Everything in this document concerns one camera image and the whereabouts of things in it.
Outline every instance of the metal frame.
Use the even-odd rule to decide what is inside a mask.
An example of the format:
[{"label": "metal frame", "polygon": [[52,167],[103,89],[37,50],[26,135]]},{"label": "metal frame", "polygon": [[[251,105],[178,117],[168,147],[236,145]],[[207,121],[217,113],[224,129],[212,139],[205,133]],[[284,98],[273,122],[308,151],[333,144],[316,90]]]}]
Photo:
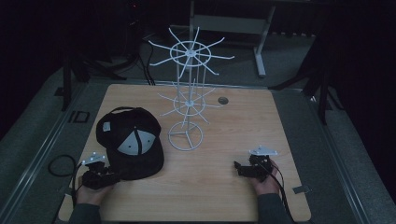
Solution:
[{"label": "metal frame", "polygon": [[194,12],[195,1],[191,0],[190,11],[190,39],[193,39],[194,29],[199,27],[207,31],[232,32],[260,35],[260,42],[257,47],[253,49],[254,57],[256,59],[257,70],[259,77],[265,77],[264,62],[262,59],[262,48],[265,39],[268,35],[268,30],[271,25],[272,18],[275,13],[275,6],[272,6],[266,20],[247,19],[247,18],[232,18],[232,17],[217,17],[197,15]]}]

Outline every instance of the wooden table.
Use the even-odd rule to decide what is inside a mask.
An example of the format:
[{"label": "wooden table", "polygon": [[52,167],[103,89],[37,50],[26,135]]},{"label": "wooden table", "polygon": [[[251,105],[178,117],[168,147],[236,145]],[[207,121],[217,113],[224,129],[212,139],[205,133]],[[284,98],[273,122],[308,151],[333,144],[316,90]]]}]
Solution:
[{"label": "wooden table", "polygon": [[[216,88],[205,101],[219,105],[220,97],[229,103],[223,107],[207,107],[202,115],[210,123],[196,116],[204,132],[202,144],[192,151],[172,147],[169,129],[183,116],[174,109],[177,96],[173,86],[111,85],[99,109],[81,159],[95,151],[106,155],[95,137],[96,122],[118,106],[140,106],[150,111],[163,127],[165,162],[161,171],[151,177],[117,184],[101,207],[103,220],[114,221],[257,221],[256,196],[248,180],[238,176],[233,162],[248,165],[248,151],[259,145],[276,150],[272,159],[279,166],[285,180],[290,211],[297,221],[311,217],[303,193],[292,188],[301,186],[290,153],[272,93],[267,90]],[[82,175],[86,167],[79,169]],[[71,198],[66,196],[59,218],[67,220],[72,212]]]}]

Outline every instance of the sleeve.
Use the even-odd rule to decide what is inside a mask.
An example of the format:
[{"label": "sleeve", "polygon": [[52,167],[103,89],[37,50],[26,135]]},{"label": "sleeve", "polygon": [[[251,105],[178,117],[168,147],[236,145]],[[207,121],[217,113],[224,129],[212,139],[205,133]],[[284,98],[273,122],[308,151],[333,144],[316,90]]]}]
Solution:
[{"label": "sleeve", "polygon": [[259,224],[290,224],[290,217],[277,194],[262,194],[258,197]]},{"label": "sleeve", "polygon": [[72,216],[69,219],[69,224],[99,224],[102,223],[99,206],[88,204],[88,203],[78,203],[73,210]]}]

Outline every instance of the cable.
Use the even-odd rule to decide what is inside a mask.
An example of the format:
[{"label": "cable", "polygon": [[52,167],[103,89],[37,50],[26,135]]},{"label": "cable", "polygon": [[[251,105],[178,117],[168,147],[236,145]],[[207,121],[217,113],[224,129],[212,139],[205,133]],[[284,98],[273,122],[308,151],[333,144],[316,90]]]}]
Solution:
[{"label": "cable", "polygon": [[[59,160],[60,158],[63,158],[63,157],[66,157],[66,158],[70,159],[73,162],[73,171],[71,173],[68,173],[68,174],[59,175],[59,174],[56,174],[55,172],[52,171],[52,164],[54,162],[56,162],[57,160]],[[54,176],[58,176],[58,177],[72,176],[72,189],[71,189],[70,194],[71,194],[72,201],[73,201],[73,207],[75,207],[76,203],[77,203],[77,191],[78,191],[79,188],[76,189],[76,176],[77,176],[77,172],[78,172],[79,167],[81,167],[81,163],[79,165],[76,165],[76,164],[77,163],[76,163],[76,161],[75,161],[75,159],[73,157],[71,157],[69,155],[66,155],[66,154],[63,154],[63,155],[57,156],[54,159],[52,159],[49,162],[49,165],[47,166],[47,169],[48,169],[49,173],[54,175]]]}]

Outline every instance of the black cable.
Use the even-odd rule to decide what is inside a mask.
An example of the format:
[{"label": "black cable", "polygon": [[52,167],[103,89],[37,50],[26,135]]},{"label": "black cable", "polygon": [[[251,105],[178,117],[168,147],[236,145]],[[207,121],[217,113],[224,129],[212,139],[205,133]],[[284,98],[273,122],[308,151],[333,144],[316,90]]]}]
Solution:
[{"label": "black cable", "polygon": [[148,44],[148,45],[150,46],[150,48],[151,48],[151,52],[150,52],[150,54],[149,54],[149,56],[148,56],[147,65],[145,65],[145,64],[143,63],[143,59],[142,59],[141,57],[140,57],[140,59],[142,60],[143,69],[144,69],[144,72],[145,72],[146,77],[147,77],[148,80],[149,80],[150,85],[155,86],[155,81],[154,81],[154,79],[152,78],[152,76],[151,76],[151,74],[150,74],[150,72],[149,72],[149,62],[150,62],[151,56],[152,56],[152,54],[153,54],[153,52],[154,52],[154,47],[152,47],[152,45],[151,45],[147,40],[145,40],[145,39],[142,39],[142,42],[143,42],[144,44]]},{"label": "black cable", "polygon": [[[56,162],[57,160],[59,160],[60,158],[63,158],[63,157],[68,158],[68,159],[70,159],[73,162],[73,171],[71,173],[68,173],[68,174],[59,175],[59,174],[56,174],[55,172],[52,171],[52,164],[54,162]],[[76,163],[76,161],[75,161],[75,159],[73,157],[64,154],[64,155],[60,155],[60,156],[57,156],[54,159],[52,159],[49,162],[49,165],[47,166],[47,169],[48,169],[49,173],[54,175],[54,176],[58,176],[58,177],[72,176],[72,189],[71,189],[70,194],[71,194],[72,201],[73,201],[73,207],[75,207],[76,203],[77,203],[77,190],[79,188],[76,189],[76,176],[77,176],[77,171],[78,171],[79,167],[81,167],[81,163],[79,165],[76,165],[76,164],[77,163]]]},{"label": "black cable", "polygon": [[[53,164],[54,162],[56,162],[57,160],[59,160],[60,158],[63,158],[63,157],[69,158],[69,159],[73,162],[73,172],[72,172],[72,173],[68,173],[68,174],[64,174],[64,175],[59,175],[59,174],[54,173],[54,172],[52,171],[52,168],[51,168],[51,167],[52,167],[52,164]],[[52,174],[52,175],[58,176],[58,177],[65,177],[65,176],[73,175],[74,172],[75,172],[75,168],[76,168],[76,161],[74,160],[73,157],[71,157],[71,156],[69,156],[69,155],[60,155],[60,156],[57,156],[57,157],[55,157],[54,159],[52,159],[52,161],[50,161],[50,162],[49,162],[49,165],[47,166],[47,169],[48,169],[49,173]]]}]

